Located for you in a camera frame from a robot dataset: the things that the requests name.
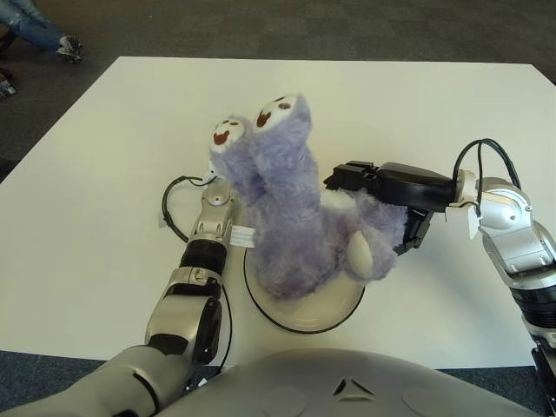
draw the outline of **purple plush toy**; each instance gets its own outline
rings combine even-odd
[[[255,126],[231,116],[215,128],[211,160],[246,205],[255,228],[249,266],[259,285],[283,300],[301,298],[345,270],[377,280],[394,266],[406,209],[364,192],[321,190],[307,146],[311,115],[305,97],[265,106]]]

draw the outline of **jeans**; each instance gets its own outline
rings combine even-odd
[[[36,8],[33,0],[0,0],[0,23],[44,50],[55,52],[60,47],[63,32]]]

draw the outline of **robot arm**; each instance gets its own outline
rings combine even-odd
[[[365,189],[382,202],[407,206],[404,242],[395,249],[398,255],[419,247],[435,212],[467,211],[470,204],[479,208],[480,215],[473,214],[475,227],[537,344],[533,358],[556,409],[556,243],[533,220],[532,204],[518,187],[499,178],[485,178],[478,198],[477,178],[470,171],[459,170],[455,182],[399,163],[376,167],[356,161],[336,167],[325,183],[329,189]]]
[[[216,355],[234,208],[229,185],[211,182],[180,266],[150,317],[145,345],[122,351],[60,394],[2,416],[146,417],[179,399],[194,368]]]

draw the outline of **table surface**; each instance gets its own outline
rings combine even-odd
[[[179,175],[206,171],[214,125],[254,117],[302,92],[321,179],[352,159],[451,175],[472,140],[499,141],[535,219],[556,233],[556,89],[523,64],[258,61],[121,57],[0,184],[0,349],[108,359],[142,343],[183,251],[161,226]],[[486,175],[506,177],[486,152]],[[469,156],[464,168],[475,169]],[[184,230],[201,190],[175,188]],[[224,273],[234,314],[230,364],[288,348],[351,348],[429,367],[530,365],[533,346],[482,249],[436,215],[421,248],[399,258],[338,328],[290,334],[245,290],[242,248]],[[227,342],[223,324],[218,362]]]

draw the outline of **black ring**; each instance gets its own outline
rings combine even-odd
[[[323,328],[322,330],[313,330],[313,331],[307,331],[307,330],[295,330],[294,328],[289,328],[288,326],[284,326],[283,324],[280,324],[278,321],[276,321],[275,319],[273,319],[272,317],[270,317],[267,312],[265,312],[262,307],[257,303],[257,301],[255,300],[253,294],[251,293],[251,288],[249,288],[249,284],[247,282],[247,269],[246,269],[246,260],[247,260],[247,248],[245,248],[245,254],[243,255],[243,279],[245,280],[245,286],[247,287],[247,291],[249,292],[249,296],[251,297],[251,300],[253,300],[253,303],[257,306],[257,308],[259,308],[259,311],[262,313],[262,315],[264,315],[267,319],[269,319],[271,322],[273,322],[276,326],[278,326],[279,328],[283,328],[284,330],[287,330],[289,332],[292,333],[297,333],[297,334],[318,334],[318,333],[324,333],[327,332],[328,330],[332,330],[333,328],[337,328],[338,326],[340,326],[344,321],[346,321],[349,317],[351,317],[351,315],[354,313],[354,311],[359,307],[359,304],[361,303],[361,300],[363,299],[363,295],[365,294],[365,287],[363,287],[363,289],[361,290],[361,296],[359,297],[359,300],[357,300],[357,303],[355,304],[354,308],[346,315],[346,317],[344,317],[343,319],[341,319],[340,321],[338,321],[336,324],[334,324],[333,326],[330,326],[329,328]]]

